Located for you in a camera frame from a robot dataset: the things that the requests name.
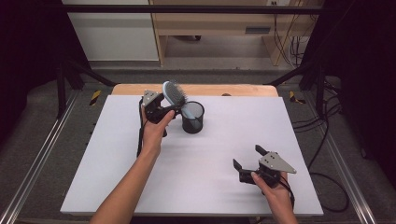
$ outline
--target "person's left hand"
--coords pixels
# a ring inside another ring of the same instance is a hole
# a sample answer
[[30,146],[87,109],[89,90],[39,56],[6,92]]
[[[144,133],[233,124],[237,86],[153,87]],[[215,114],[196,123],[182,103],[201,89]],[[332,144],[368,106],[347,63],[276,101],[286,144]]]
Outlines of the person's left hand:
[[147,120],[145,108],[142,107],[142,120],[144,124],[142,153],[154,153],[155,156],[160,155],[163,132],[174,115],[175,111],[171,110],[158,124],[155,124]]

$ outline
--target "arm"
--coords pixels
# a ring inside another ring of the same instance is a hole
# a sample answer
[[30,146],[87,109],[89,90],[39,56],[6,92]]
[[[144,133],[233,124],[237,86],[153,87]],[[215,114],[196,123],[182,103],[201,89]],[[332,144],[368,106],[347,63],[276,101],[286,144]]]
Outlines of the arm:
[[[251,173],[254,182],[262,190],[262,193],[268,200],[274,219],[278,224],[298,223],[293,213],[289,192],[281,185],[271,189],[265,181],[256,173]],[[287,180],[288,176],[282,172],[282,176]]]
[[145,113],[142,113],[143,122],[146,123],[142,152],[120,183],[99,206],[90,223],[129,223],[131,221],[140,195],[160,155],[163,131],[174,115],[175,112],[170,111],[161,122],[154,124],[146,122]]

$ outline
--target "wrist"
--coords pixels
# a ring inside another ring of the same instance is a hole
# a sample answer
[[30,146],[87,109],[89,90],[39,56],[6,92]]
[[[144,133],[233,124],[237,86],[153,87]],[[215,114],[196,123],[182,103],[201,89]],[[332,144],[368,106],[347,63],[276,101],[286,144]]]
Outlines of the wrist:
[[146,159],[156,160],[160,155],[160,150],[156,147],[145,145],[142,147],[142,151],[140,153],[141,156],[145,157]]
[[274,215],[274,219],[276,220],[276,223],[278,224],[295,224],[298,223],[296,216],[294,213],[283,213],[279,214],[279,216]]

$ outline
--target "cable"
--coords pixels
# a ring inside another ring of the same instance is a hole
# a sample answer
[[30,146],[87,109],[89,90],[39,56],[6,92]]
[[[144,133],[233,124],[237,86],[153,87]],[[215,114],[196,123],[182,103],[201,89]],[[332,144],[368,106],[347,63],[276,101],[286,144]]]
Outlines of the cable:
[[290,47],[289,47],[289,62],[291,62],[290,52],[291,52],[291,50],[292,50],[292,47],[293,47],[293,44],[292,44],[292,42],[291,42],[291,43],[290,43]]
[[[290,29],[291,29],[292,25],[294,24],[294,22],[297,20],[297,18],[298,18],[299,16],[300,16],[300,15],[297,15],[297,16],[294,15],[295,18],[293,18],[293,20],[291,21],[290,26],[289,26],[289,29],[288,29],[288,31],[286,32],[286,36],[289,35],[289,32],[290,32]],[[293,66],[293,65],[292,65],[292,62],[289,61],[289,59],[287,58],[286,53],[285,53],[285,51],[284,51],[284,45],[282,44],[282,41],[281,41],[281,39],[280,39],[280,36],[279,36],[279,34],[278,34],[278,32],[277,32],[277,21],[276,21],[276,20],[277,20],[277,14],[274,14],[274,41],[275,41],[276,47],[279,49],[279,52],[280,52],[280,54],[282,55],[282,57],[283,57],[283,59],[285,60],[285,62],[288,63],[288,64],[290,64],[291,66]]]
[[[333,116],[333,115],[335,115],[335,114],[337,114],[338,112],[340,112],[341,111],[341,107],[338,107],[337,108],[337,110],[335,110],[334,112],[332,112],[332,113],[330,113],[332,110],[334,110],[337,106],[339,106],[340,104],[336,104],[336,105],[334,105],[334,106],[332,106],[330,109],[329,109],[329,111],[328,111],[328,118],[330,118],[331,116]],[[302,125],[302,126],[299,126],[299,127],[293,127],[293,129],[300,129],[300,128],[304,128],[304,127],[308,127],[308,126],[310,126],[310,125],[312,125],[313,123],[315,123],[315,122],[317,122],[317,121],[319,121],[320,119],[316,119],[316,120],[314,120],[313,122],[310,122],[310,123],[308,123],[308,124],[305,124],[305,125]],[[303,131],[294,131],[295,133],[305,133],[305,132],[308,132],[308,131],[311,131],[312,129],[314,129],[314,128],[316,128],[316,127],[318,127],[318,126],[320,126],[320,125],[322,125],[324,122],[321,122],[320,124],[317,124],[317,125],[315,125],[315,126],[313,126],[313,127],[311,127],[311,128],[309,128],[309,129],[307,129],[307,130],[303,130]]]
[[339,88],[334,87],[334,85],[332,85],[326,78],[324,78],[324,87],[327,90],[334,91],[335,94],[339,94],[341,91]]
[[[317,149],[317,151],[316,151],[314,157],[312,158],[311,162],[309,162],[309,164],[308,164],[308,166],[307,166],[308,171],[311,169],[311,166],[312,166],[313,162],[314,162],[315,159],[317,158],[319,152],[321,151],[321,149],[322,149],[322,147],[323,147],[324,141],[326,140],[327,134],[328,134],[328,132],[329,132],[329,117],[332,116],[332,115],[334,115],[334,114],[336,114],[336,113],[340,110],[340,108],[338,107],[338,109],[337,109],[335,112],[332,112],[337,106],[340,105],[339,103],[336,104],[336,105],[333,105],[329,110],[327,109],[327,106],[328,106],[329,102],[330,102],[332,99],[335,99],[335,98],[337,98],[337,97],[338,97],[338,95],[334,95],[334,96],[330,97],[330,98],[326,101],[326,103],[325,103],[325,116],[324,116],[324,122],[323,122],[323,123],[326,123],[326,130],[325,130],[325,133],[324,133],[324,135],[323,135],[323,138],[322,138],[322,140],[321,140],[321,142],[320,142],[320,144],[319,144],[319,146],[318,146],[318,149]],[[345,212],[345,211],[348,209],[350,200],[349,200],[349,197],[348,197],[348,195],[347,195],[347,191],[344,189],[344,187],[343,187],[340,183],[338,183],[335,179],[333,179],[333,178],[331,178],[331,177],[329,177],[329,176],[327,176],[327,175],[324,175],[324,174],[315,173],[315,172],[310,172],[309,174],[311,174],[311,175],[319,175],[319,176],[322,176],[322,177],[325,177],[325,178],[331,180],[335,185],[338,186],[338,188],[341,189],[341,191],[343,191],[343,193],[344,193],[344,195],[345,195],[345,197],[346,197],[346,204],[345,204],[344,207],[342,207],[341,209],[330,208],[330,207],[324,205],[323,203],[320,203],[320,205],[321,205],[324,209],[326,209],[326,210],[328,210],[328,211],[331,211],[331,212],[334,212],[334,213],[342,213],[342,212]]]
[[311,121],[312,119],[298,120],[298,121],[294,121],[292,123],[305,123],[305,122]]
[[279,181],[279,184],[280,184],[281,186],[283,186],[283,188],[285,188],[285,189],[289,192],[289,194],[290,194],[291,207],[294,208],[295,198],[294,198],[293,191],[291,190],[290,187],[288,187],[289,183],[288,183],[288,185],[286,185],[286,184],[284,184],[283,182]]
[[320,205],[321,205],[324,209],[326,209],[326,210],[328,210],[328,211],[331,211],[331,212],[334,212],[334,213],[342,213],[342,212],[345,212],[345,211],[348,209],[350,200],[349,200],[349,197],[348,197],[348,195],[347,195],[347,191],[344,189],[344,187],[343,187],[340,183],[338,183],[335,179],[329,177],[328,175],[324,175],[324,174],[320,174],[320,173],[315,173],[315,172],[310,172],[309,174],[310,174],[310,175],[319,175],[319,176],[322,176],[322,177],[325,177],[325,178],[331,180],[335,185],[338,186],[338,188],[341,189],[341,191],[343,191],[344,195],[346,196],[346,204],[344,205],[343,208],[341,208],[341,209],[330,208],[330,207],[325,206],[325,205],[323,205],[322,203],[320,203]]
[[300,47],[300,37],[297,37],[297,46],[296,46],[296,52],[295,52],[295,55],[296,55],[296,64],[298,65],[298,48]]
[[136,157],[138,157],[140,155],[140,152],[142,151],[143,134],[145,132],[145,127],[146,127],[146,124],[148,122],[148,120],[146,120],[145,123],[143,123],[142,103],[143,103],[143,98],[139,101],[140,130],[139,130],[139,140],[137,142]]

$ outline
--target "white tabletop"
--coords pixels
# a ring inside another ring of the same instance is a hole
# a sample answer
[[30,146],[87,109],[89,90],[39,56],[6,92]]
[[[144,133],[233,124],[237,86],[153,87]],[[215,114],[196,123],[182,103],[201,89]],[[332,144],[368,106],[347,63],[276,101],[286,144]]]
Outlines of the white tabletop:
[[[61,212],[92,215],[134,163],[141,96],[110,95]],[[136,207],[137,216],[269,216],[257,186],[239,182],[233,159],[255,170],[260,145],[297,170],[289,175],[297,216],[323,215],[280,97],[191,96],[205,107],[204,128],[167,127],[162,152]]]

